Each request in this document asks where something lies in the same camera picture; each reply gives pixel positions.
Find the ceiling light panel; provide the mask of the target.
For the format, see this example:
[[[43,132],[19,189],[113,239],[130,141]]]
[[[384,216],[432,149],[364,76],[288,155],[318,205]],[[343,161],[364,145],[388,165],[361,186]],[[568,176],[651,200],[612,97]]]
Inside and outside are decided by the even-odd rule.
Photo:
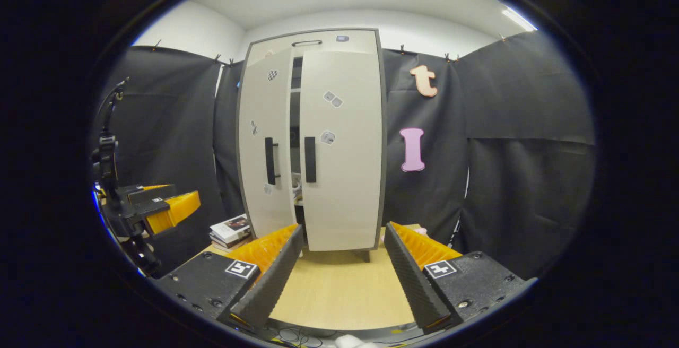
[[[502,14],[507,17],[507,19],[514,22],[514,24],[520,26],[526,32],[538,31],[538,29],[533,24],[531,24],[529,20],[522,17],[519,12],[513,10],[510,7],[504,8],[504,10],[502,10]]]

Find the beige cabinet drawer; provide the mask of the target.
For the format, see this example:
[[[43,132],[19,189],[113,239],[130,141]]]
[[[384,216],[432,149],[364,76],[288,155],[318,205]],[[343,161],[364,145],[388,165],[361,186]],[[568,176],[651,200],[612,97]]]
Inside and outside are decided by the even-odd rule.
[[[292,47],[291,43],[310,39],[322,39],[322,45]],[[376,29],[323,29],[284,34],[275,38],[251,42],[246,53],[246,65],[257,63],[268,55],[292,50],[293,56],[302,56],[306,51],[353,51],[354,53],[375,54],[378,49],[379,33]]]

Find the pile of magazines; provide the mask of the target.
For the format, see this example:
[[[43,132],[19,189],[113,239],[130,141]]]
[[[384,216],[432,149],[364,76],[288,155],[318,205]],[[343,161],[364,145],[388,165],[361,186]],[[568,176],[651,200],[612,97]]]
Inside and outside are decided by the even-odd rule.
[[[210,227],[211,244],[225,252],[231,252],[252,242],[253,235],[247,215],[241,214]]]

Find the black backdrop cloth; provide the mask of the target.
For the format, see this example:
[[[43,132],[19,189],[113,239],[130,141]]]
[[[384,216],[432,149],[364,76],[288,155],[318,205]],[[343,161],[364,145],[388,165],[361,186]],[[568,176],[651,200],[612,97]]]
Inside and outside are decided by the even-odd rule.
[[[520,33],[448,62],[384,50],[384,220],[421,224],[463,253],[541,276],[580,225],[596,169],[585,89],[545,34]],[[104,83],[129,83],[112,114],[122,186],[174,184],[201,207],[150,244],[163,276],[208,245],[208,227],[244,213],[236,169],[242,63],[129,48]]]

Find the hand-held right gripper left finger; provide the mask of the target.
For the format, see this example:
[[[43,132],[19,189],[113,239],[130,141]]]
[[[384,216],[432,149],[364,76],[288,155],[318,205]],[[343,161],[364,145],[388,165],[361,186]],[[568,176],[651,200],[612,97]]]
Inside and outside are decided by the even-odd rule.
[[[287,225],[226,255],[204,251],[156,281],[185,308],[248,333],[264,329],[303,247]]]

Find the grey cabinet door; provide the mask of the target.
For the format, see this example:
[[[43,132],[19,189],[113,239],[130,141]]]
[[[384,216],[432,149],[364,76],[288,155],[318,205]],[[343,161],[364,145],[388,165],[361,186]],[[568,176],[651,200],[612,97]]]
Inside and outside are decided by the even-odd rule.
[[[376,248],[384,185],[383,101],[378,55],[304,54],[299,135],[311,251]],[[305,180],[305,137],[316,138],[316,183]]]
[[[255,237],[296,223],[290,152],[290,50],[245,67],[238,99],[238,170],[242,199]],[[276,185],[265,172],[264,138],[273,138]]]

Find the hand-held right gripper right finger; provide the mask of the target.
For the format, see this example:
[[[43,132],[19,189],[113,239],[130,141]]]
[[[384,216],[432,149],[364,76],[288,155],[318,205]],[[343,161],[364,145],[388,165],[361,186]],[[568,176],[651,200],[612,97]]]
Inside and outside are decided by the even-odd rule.
[[[525,280],[486,253],[461,254],[404,225],[386,225],[384,247],[425,334],[480,319],[526,289]]]

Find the grey shoe cabinet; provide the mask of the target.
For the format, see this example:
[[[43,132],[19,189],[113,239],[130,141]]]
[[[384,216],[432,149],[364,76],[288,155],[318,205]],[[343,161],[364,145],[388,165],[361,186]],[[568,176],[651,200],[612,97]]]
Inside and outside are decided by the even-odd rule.
[[[376,28],[353,28],[353,29],[376,29]],[[384,170],[384,185],[381,191],[382,199],[381,199],[381,222],[380,222],[380,227],[379,227],[379,234],[378,234],[378,240],[377,240],[377,245],[376,248],[374,249],[369,249],[369,250],[337,250],[337,251],[350,251],[354,254],[357,254],[359,257],[364,259],[364,261],[369,262],[370,261],[370,252],[378,249],[378,245],[380,243],[380,229],[382,225],[382,216],[383,216],[383,206],[384,206],[384,191],[385,191],[385,185],[386,185],[386,167],[387,167],[387,152],[386,152],[386,147],[387,147],[387,126],[386,126],[386,80],[384,77],[384,63],[383,63],[383,57],[382,57],[382,47],[381,47],[381,39],[380,39],[380,32],[379,33],[379,39],[378,39],[378,46],[380,47],[378,51],[376,52],[376,55],[378,55],[379,61],[380,61],[380,73],[381,73],[381,88],[383,89],[383,95],[384,95],[384,101],[383,101],[383,126],[384,126],[384,150],[383,150],[383,170]],[[291,96],[290,96],[290,152],[291,152],[291,173],[293,172],[298,172],[301,174],[302,169],[301,169],[301,158],[300,158],[300,141],[301,137],[299,135],[299,101],[300,101],[300,89],[301,89],[301,72],[302,72],[302,65],[303,65],[303,56],[293,56],[292,55],[292,73],[291,73]],[[237,120],[238,120],[238,106],[237,106],[237,116],[236,116],[236,132],[237,132]],[[237,135],[236,135],[236,147],[238,151],[238,143],[237,143]],[[304,215],[304,210],[303,210],[303,188],[302,188],[302,198],[300,201],[298,201],[296,204],[293,203],[294,205],[294,210],[295,210],[295,215],[296,215],[296,223],[298,225],[301,225],[303,229],[303,233],[306,235],[306,246],[307,249],[310,251],[308,248],[308,238],[307,238],[307,232],[305,228],[305,215]]]

